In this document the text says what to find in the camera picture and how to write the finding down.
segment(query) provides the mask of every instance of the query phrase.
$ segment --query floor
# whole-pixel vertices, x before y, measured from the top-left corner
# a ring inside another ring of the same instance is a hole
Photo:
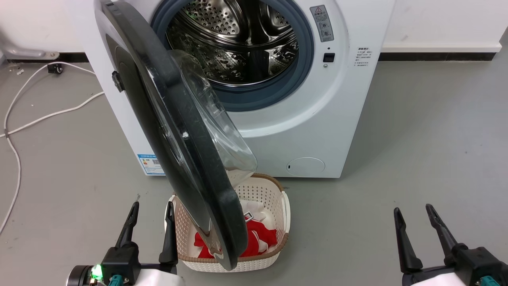
[[[20,75],[0,70],[0,118],[38,67],[22,65]],[[442,263],[425,203],[434,204],[457,240],[508,262],[507,74],[506,48],[492,62],[379,63],[342,178],[281,180],[292,225],[277,262],[227,274],[180,263],[178,273],[189,286],[400,285],[394,207],[424,266]],[[36,78],[11,113],[11,129],[101,91],[92,75],[72,68]],[[140,261],[156,262],[171,186],[142,174],[105,97],[11,138],[23,169],[0,236],[3,285],[62,285],[74,265],[99,263],[136,199]],[[3,138],[0,182],[3,218],[16,186],[15,157]]]

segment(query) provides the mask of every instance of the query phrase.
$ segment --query green light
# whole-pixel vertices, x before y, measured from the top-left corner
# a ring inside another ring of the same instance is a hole
[[[94,279],[102,280],[102,267],[100,264],[97,264],[94,267],[92,267],[91,276]]]

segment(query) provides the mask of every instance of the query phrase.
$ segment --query label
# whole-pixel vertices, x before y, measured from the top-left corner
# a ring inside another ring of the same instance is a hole
[[[138,154],[138,158],[147,175],[164,175],[161,164],[155,155]]]
[[[325,5],[310,7],[310,12],[314,17],[317,29],[319,30],[319,37],[322,42],[333,41],[332,24],[326,12]]]
[[[356,51],[355,67],[368,67],[372,51],[367,47],[358,48]]]

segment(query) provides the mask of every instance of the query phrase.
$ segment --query laundry basket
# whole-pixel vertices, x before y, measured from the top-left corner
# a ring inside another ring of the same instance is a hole
[[[198,258],[196,253],[191,253],[196,229],[178,197],[174,195],[170,201],[175,209],[178,259],[189,268],[202,272],[252,271],[269,267],[279,257],[280,251],[288,240],[291,224],[289,200],[281,184],[268,175],[254,174],[236,187],[235,191],[239,199],[263,203],[265,211],[273,217],[277,230],[277,245],[261,255],[238,258],[237,267],[232,271],[224,269],[214,258]]]

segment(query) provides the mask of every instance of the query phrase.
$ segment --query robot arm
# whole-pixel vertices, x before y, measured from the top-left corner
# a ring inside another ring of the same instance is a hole
[[[139,247],[132,241],[134,226],[138,221],[139,202],[134,202],[120,236],[114,247],[106,252],[100,264],[78,265],[69,274],[67,286],[184,286],[182,277],[176,275],[178,252],[176,249],[175,216],[173,204],[166,207],[166,233],[159,264],[139,263]]]
[[[457,243],[430,204],[426,205],[430,224],[437,231],[444,253],[444,266],[423,268],[415,255],[399,208],[394,210],[402,285],[417,286],[508,286],[508,266],[484,247],[469,249]]]

